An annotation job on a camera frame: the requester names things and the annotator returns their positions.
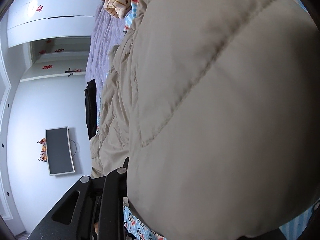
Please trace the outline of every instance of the beige puffer jacket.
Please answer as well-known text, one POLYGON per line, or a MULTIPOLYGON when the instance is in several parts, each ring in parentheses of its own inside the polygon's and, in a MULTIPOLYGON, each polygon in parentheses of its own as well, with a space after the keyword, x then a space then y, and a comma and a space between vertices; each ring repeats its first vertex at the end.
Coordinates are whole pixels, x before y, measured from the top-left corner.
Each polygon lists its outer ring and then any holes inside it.
POLYGON ((320 35, 292 0, 139 0, 91 141, 170 240, 275 229, 319 194, 320 35))

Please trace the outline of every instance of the blue striped fabric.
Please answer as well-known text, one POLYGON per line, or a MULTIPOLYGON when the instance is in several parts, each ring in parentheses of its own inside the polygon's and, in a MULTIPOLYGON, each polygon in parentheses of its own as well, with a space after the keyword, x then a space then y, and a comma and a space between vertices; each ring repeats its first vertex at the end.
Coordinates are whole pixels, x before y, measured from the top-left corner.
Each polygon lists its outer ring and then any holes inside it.
POLYGON ((133 234, 138 240, 166 240, 166 238, 158 235, 133 216, 128 207, 124 206, 123 209, 124 226, 128 232, 133 234))
POLYGON ((304 213, 291 220, 289 223, 286 223, 280 227, 280 230, 287 240, 296 240, 302 234, 311 217, 311 210, 312 208, 309 208, 304 213))
POLYGON ((133 12, 131 12, 126 18, 125 18, 125 25, 130 26, 133 20, 133 12))

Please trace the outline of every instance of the stuffed toy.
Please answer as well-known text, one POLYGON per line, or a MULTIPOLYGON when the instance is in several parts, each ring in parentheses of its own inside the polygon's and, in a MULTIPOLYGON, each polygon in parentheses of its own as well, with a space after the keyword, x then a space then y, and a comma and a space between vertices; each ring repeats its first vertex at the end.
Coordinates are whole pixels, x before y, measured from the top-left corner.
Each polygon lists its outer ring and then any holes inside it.
POLYGON ((43 138, 40 141, 38 141, 38 143, 42 144, 42 146, 41 146, 41 154, 40 154, 40 158, 38 160, 39 161, 43 161, 43 162, 47 162, 48 161, 48 157, 47 157, 46 139, 43 138))

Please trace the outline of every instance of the wall-mounted tv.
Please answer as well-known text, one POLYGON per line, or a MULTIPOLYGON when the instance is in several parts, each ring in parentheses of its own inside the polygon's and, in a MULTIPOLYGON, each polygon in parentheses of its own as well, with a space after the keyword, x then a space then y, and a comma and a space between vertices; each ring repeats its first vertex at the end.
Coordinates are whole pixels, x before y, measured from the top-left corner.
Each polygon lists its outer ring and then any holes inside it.
POLYGON ((69 128, 46 129, 45 138, 49 174, 60 175, 75 172, 70 150, 69 128))

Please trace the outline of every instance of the cabinet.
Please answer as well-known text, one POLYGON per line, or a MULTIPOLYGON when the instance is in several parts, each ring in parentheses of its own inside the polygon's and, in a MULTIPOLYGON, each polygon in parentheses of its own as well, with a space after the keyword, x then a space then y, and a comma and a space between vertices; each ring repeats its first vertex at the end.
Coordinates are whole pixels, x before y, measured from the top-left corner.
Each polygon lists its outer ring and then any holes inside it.
POLYGON ((54 37, 90 37, 101 0, 15 0, 8 11, 8 45, 54 37))
POLYGON ((34 63, 53 59, 88 59, 90 37, 59 37, 32 41, 31 54, 34 63))
POLYGON ((20 82, 49 77, 85 75, 86 66, 86 59, 39 62, 33 64, 24 73, 20 79, 20 82), (81 69, 81 72, 65 73, 65 71, 67 71, 69 68, 70 70, 81 69))

